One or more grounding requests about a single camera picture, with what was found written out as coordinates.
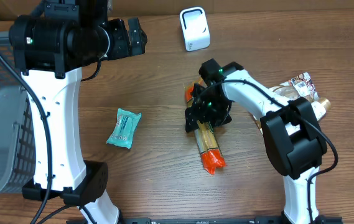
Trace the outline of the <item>beige bread snack pouch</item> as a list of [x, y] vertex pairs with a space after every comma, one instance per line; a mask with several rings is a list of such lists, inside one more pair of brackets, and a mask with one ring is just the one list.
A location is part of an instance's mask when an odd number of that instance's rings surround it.
[[320, 98], [308, 72], [301, 73], [284, 83], [273, 86], [270, 90], [278, 95], [285, 96], [289, 100], [303, 97], [311, 103], [312, 100]]

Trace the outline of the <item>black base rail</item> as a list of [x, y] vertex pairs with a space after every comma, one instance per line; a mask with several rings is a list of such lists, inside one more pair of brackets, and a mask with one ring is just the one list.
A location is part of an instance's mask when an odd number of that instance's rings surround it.
[[[68, 220], [67, 224], [88, 223], [84, 218]], [[124, 218], [126, 224], [282, 224], [289, 223], [283, 216], [260, 216], [256, 218], [221, 218], [221, 219], [162, 219], [150, 218]], [[343, 224], [342, 217], [317, 217], [316, 224]]]

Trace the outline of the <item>white barcode scanner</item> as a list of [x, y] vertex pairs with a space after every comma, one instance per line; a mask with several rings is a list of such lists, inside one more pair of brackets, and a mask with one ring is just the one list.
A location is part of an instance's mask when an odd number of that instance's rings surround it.
[[180, 12], [179, 18], [186, 51], [205, 49], [210, 45], [210, 31], [202, 7], [184, 9]]

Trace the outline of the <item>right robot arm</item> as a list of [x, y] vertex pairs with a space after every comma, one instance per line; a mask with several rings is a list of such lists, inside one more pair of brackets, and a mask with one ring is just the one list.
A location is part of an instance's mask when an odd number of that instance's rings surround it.
[[257, 82], [242, 65], [221, 67], [214, 59], [202, 63], [203, 84], [193, 84], [185, 110], [185, 130], [201, 124], [228, 124], [238, 103], [259, 120], [266, 154], [284, 182], [285, 206], [281, 223], [342, 223], [340, 217], [320, 215], [316, 206], [316, 178], [338, 164], [338, 153], [322, 132], [319, 119], [325, 106], [300, 96], [292, 100]]

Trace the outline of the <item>white cream tube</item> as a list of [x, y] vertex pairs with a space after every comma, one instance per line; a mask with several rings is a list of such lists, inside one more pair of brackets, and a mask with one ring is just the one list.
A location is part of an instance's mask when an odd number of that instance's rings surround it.
[[311, 106], [318, 121], [321, 120], [332, 107], [331, 102], [324, 97], [321, 97], [318, 100], [312, 100]]

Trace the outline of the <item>orange spaghetti packet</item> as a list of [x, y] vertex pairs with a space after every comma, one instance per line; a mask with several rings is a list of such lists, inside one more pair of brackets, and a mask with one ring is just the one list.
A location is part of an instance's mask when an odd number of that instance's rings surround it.
[[226, 162], [221, 153], [211, 123], [201, 123], [197, 121], [197, 124], [198, 129], [194, 131], [194, 134], [203, 168], [209, 174], [214, 175], [217, 169], [226, 166]]

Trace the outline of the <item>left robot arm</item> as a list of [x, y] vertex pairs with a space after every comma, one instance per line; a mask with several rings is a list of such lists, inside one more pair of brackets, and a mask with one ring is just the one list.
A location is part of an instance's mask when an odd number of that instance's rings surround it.
[[34, 128], [34, 176], [23, 197], [46, 203], [60, 197], [86, 223], [122, 223], [107, 191], [108, 165], [85, 160], [78, 98], [83, 67], [145, 52], [139, 19], [108, 19], [109, 1], [43, 3], [41, 16], [21, 15], [9, 30], [14, 63], [29, 88]]

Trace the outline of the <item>teal wet wipes pack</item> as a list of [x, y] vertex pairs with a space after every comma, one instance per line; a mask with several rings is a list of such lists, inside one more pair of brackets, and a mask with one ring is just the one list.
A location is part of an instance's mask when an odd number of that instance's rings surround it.
[[135, 114], [119, 108], [114, 131], [106, 143], [130, 149], [133, 145], [134, 133], [141, 117], [141, 113]]

